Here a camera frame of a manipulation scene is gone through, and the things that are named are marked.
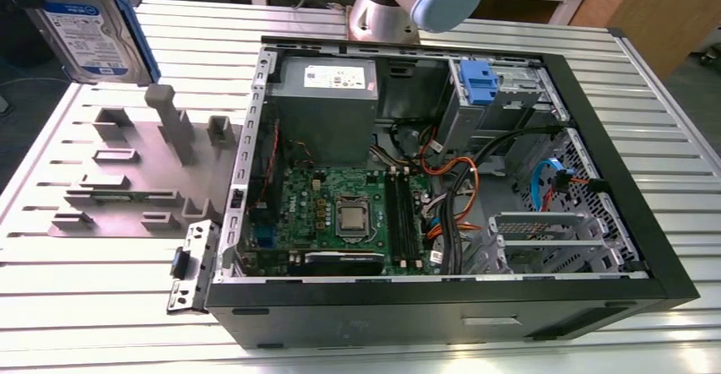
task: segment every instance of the cpu socket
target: cpu socket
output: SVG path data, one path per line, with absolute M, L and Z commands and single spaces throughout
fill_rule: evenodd
M 341 196 L 335 200 L 335 234 L 349 243 L 359 243 L 371 228 L 369 198 Z

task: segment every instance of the ram slot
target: ram slot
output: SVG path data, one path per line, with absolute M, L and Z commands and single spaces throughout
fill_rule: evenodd
M 414 214 L 414 194 L 410 191 L 407 175 L 398 178 L 397 195 L 401 214 L 402 254 L 403 260 L 418 260 L 418 240 L 415 236 L 415 214 Z
M 401 222 L 398 215 L 398 192 L 395 188 L 397 176 L 386 173 L 386 219 L 387 219 L 387 237 L 391 242 L 393 264 L 399 264 L 402 260 L 401 251 Z

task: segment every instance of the floor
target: floor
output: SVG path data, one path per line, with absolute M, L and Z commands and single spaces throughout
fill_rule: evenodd
M 721 154 L 721 70 L 703 67 L 699 58 L 689 57 L 665 84 L 711 146 Z
M 35 68 L 15 68 L 0 62 L 0 96 L 14 107 L 8 115 L 0 114 L 0 192 L 62 98 L 67 87 L 63 79 L 56 61 Z M 666 86 L 721 154 L 721 72 L 703 67 L 697 57 L 689 57 Z

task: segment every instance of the motherboard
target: motherboard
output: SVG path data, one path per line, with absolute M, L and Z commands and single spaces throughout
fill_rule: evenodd
M 427 198 L 427 177 L 407 171 L 287 169 L 279 221 L 254 228 L 247 272 L 303 275 L 294 265 L 315 260 L 361 269 L 366 263 L 371 270 L 375 265 L 382 275 L 430 274 L 419 217 Z

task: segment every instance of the wooden cabinet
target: wooden cabinet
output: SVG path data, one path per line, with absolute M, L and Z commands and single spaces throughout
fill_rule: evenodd
M 721 0 L 585 0 L 572 25 L 620 28 L 665 78 L 721 21 Z

